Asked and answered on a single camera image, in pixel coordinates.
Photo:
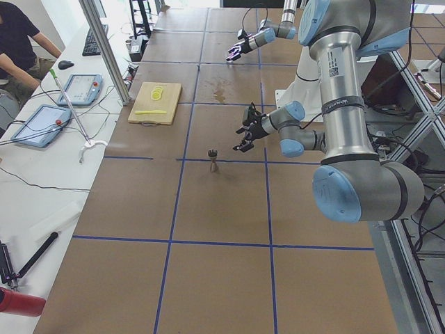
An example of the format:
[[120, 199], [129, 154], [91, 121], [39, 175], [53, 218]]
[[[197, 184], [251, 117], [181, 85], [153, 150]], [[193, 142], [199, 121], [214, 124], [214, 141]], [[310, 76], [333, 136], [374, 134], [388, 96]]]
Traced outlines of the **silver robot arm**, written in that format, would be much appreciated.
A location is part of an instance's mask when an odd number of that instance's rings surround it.
[[398, 162], [381, 160], [373, 149], [357, 71], [361, 57], [387, 54], [408, 41], [411, 7], [409, 1], [286, 1], [279, 24], [264, 20], [255, 34], [239, 31], [228, 52], [227, 60], [235, 61], [276, 38], [297, 38], [302, 45], [300, 60], [314, 67], [304, 80], [308, 91], [319, 91], [325, 129], [301, 127], [305, 109], [289, 88], [290, 100], [278, 109], [245, 110], [237, 150], [246, 152], [255, 140], [277, 132], [285, 157], [324, 152], [312, 189], [318, 208], [333, 221], [407, 218], [423, 202], [419, 176]]
[[232, 63], [243, 54], [248, 54], [264, 45], [273, 42], [276, 38], [292, 40], [296, 35], [296, 27], [294, 21], [296, 18], [296, 10], [304, 8], [306, 1], [284, 1], [283, 11], [280, 23], [274, 23], [268, 18], [268, 9], [266, 9], [266, 18], [263, 19], [258, 31], [254, 34], [245, 30], [244, 19], [250, 9], [246, 11], [242, 19], [242, 28], [237, 33], [238, 42], [234, 44], [228, 51], [226, 61]]

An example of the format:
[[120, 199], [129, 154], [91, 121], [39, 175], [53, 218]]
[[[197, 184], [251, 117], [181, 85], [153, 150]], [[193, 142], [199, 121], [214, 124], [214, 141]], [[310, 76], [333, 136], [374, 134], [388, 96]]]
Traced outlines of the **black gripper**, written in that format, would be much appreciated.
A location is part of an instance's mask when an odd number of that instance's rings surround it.
[[252, 141], [268, 136], [269, 133], [262, 127], [261, 120], [245, 121], [245, 126], [236, 130], [237, 134], [245, 134], [243, 139], [238, 145], [235, 145], [232, 149], [235, 151], [247, 152], [253, 148]]
[[247, 54], [252, 51], [250, 46], [250, 39], [244, 39], [238, 43], [239, 46], [233, 46], [228, 50], [228, 56], [226, 57], [226, 61], [228, 63], [233, 63], [234, 61], [240, 59], [241, 54]]

